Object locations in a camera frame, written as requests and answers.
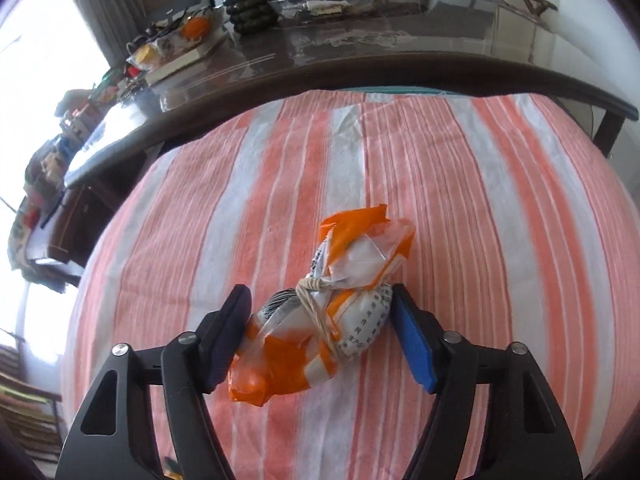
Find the striped towel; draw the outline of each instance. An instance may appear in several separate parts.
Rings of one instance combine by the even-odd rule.
[[[102,236],[63,365],[71,420],[113,344],[163,345],[235,283],[254,310],[308,270],[319,221],[388,204],[417,227],[395,277],[446,330],[527,344],[588,472],[640,399],[639,216],[549,99],[313,91],[246,112],[160,158]],[[172,452],[152,391],[161,456]],[[481,443],[478,387],[459,476]],[[401,478],[433,397],[387,327],[361,358],[263,408],[207,399],[238,479]]]

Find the wrapped package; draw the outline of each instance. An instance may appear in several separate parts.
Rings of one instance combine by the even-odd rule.
[[[231,398],[262,406],[307,390],[369,347],[389,313],[385,280],[408,258],[414,232],[387,219],[386,205],[325,219],[309,274],[251,316],[229,370]]]

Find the wall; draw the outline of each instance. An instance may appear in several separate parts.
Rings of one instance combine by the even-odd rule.
[[[598,63],[640,108],[640,50],[608,0],[559,0],[543,18],[550,28]],[[640,124],[627,121],[610,163],[640,205]]]

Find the clutter on table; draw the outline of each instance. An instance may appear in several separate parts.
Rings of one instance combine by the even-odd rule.
[[[56,206],[64,188],[66,170],[78,151],[73,142],[63,134],[47,140],[31,156],[24,171],[24,191],[45,216]]]
[[[114,104],[122,100],[122,94],[139,72],[137,68],[125,63],[108,70],[102,77],[89,97],[89,102],[100,111],[102,118]]]
[[[222,27],[212,30],[209,35],[195,48],[191,49],[187,53],[178,56],[174,60],[164,63],[155,70],[144,73],[142,78],[138,78],[139,84],[146,86],[153,86],[159,81],[169,77],[171,74],[178,72],[178,70],[189,66],[208,56],[220,43],[226,38],[225,29]]]
[[[62,129],[62,136],[75,147],[73,155],[87,142],[103,118],[103,114],[91,103],[75,112],[66,111],[60,121],[60,129]]]
[[[388,6],[388,0],[277,0],[272,5],[281,16],[281,27],[295,27],[372,14]]]
[[[178,20],[164,27],[155,25],[129,43],[127,49],[131,56],[127,62],[148,75],[196,49],[213,31],[220,29],[222,22],[219,9],[204,7],[192,13],[185,11]],[[217,35],[217,38],[221,40],[224,36]]]
[[[251,316],[230,397],[262,406],[328,380],[366,350],[386,322],[387,280],[409,257],[414,232],[408,220],[386,218],[386,205],[325,219],[309,274]]]

